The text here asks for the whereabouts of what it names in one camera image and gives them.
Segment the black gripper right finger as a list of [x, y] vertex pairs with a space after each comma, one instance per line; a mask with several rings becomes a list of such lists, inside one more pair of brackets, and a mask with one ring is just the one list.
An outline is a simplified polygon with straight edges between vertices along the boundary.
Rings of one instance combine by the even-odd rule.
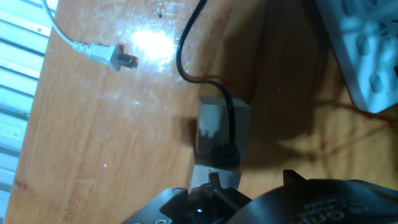
[[302, 184], [306, 181], [304, 177], [292, 169], [283, 170], [283, 186]]

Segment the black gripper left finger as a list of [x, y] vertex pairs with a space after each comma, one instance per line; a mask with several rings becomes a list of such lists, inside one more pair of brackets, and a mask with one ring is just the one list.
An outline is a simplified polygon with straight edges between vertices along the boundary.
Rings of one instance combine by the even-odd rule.
[[227, 223], [251, 199], [233, 187], [223, 187], [219, 172], [210, 172], [208, 182], [191, 190], [164, 190], [123, 224]]

